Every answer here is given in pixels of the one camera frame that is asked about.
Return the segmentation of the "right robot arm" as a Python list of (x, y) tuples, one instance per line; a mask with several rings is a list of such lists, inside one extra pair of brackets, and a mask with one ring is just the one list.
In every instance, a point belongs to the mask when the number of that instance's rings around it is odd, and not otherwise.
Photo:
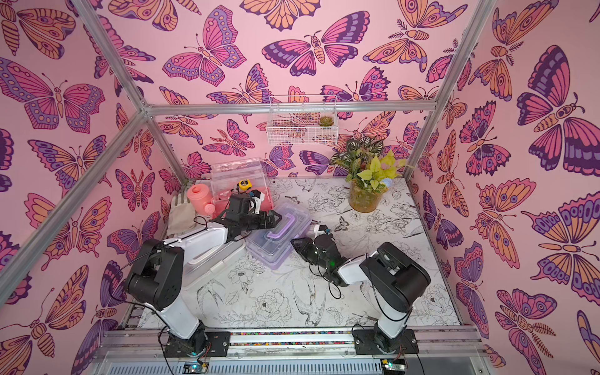
[(381, 311), (374, 326), (374, 342), (383, 353), (400, 350), (413, 305), (431, 283), (429, 273), (420, 264), (391, 242), (382, 243), (371, 254), (342, 256), (333, 232), (325, 225), (316, 226), (313, 237), (292, 239), (291, 245), (303, 261), (316, 267), (317, 275), (330, 287), (340, 290), (353, 284), (369, 284)]

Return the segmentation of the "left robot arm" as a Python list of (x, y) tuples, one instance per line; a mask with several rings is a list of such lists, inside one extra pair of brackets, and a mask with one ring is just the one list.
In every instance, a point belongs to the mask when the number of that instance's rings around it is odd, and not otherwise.
[(233, 243), (243, 245), (253, 231), (271, 230), (281, 223), (281, 214), (261, 209), (264, 198), (258, 190), (234, 193), (216, 218), (170, 240), (145, 241), (132, 262), (124, 293), (133, 297), (133, 305), (143, 306), (159, 317), (171, 347), (181, 355), (198, 357), (208, 352), (206, 326), (181, 295), (185, 267), (198, 260), (201, 270), (210, 270), (213, 265), (209, 256)]

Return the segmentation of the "white clear toolbox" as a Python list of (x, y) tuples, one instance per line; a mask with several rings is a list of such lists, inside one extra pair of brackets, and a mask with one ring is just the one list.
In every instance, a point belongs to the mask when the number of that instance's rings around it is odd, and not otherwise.
[(227, 267), (234, 265), (244, 255), (245, 245), (243, 242), (230, 242), (220, 248), (211, 248), (184, 264), (182, 288), (185, 290), (200, 289), (223, 273)]

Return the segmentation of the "pink toolbox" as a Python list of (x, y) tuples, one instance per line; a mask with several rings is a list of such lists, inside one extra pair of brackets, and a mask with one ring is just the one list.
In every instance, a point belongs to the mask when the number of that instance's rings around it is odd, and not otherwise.
[(226, 209), (231, 195), (238, 193), (237, 183), (244, 179), (251, 181), (253, 185), (251, 190), (259, 190), (266, 196), (261, 209), (264, 211), (273, 209), (273, 199), (261, 160), (240, 159), (212, 165), (210, 187), (212, 203), (216, 207), (212, 218), (216, 218)]

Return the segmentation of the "purple toolbox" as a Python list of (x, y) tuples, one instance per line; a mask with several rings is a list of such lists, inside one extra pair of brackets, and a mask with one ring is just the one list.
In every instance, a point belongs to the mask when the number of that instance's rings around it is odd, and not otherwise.
[(282, 265), (293, 250), (292, 240), (304, 238), (312, 221), (308, 209), (290, 200), (279, 201), (274, 211), (281, 215), (275, 228), (253, 231), (245, 239), (247, 252), (271, 270)]

